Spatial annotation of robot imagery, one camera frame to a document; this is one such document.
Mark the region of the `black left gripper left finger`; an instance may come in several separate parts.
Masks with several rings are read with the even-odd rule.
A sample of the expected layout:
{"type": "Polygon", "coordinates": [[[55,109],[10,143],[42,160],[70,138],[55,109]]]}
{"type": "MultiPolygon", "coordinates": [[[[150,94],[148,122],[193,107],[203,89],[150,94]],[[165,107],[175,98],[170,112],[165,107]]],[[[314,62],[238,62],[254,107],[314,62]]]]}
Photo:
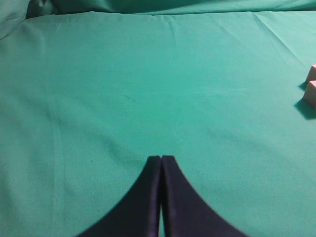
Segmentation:
{"type": "Polygon", "coordinates": [[[160,217],[161,158],[148,157],[126,195],[80,237],[157,237],[160,217]]]}

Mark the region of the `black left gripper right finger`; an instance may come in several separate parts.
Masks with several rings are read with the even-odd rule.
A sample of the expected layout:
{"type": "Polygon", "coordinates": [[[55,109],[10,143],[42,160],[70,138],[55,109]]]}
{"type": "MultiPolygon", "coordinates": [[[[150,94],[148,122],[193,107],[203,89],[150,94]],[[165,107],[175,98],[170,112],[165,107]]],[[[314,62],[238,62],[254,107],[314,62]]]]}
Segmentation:
{"type": "Polygon", "coordinates": [[[175,157],[161,158],[161,189],[166,237],[244,237],[194,190],[175,157]]]}

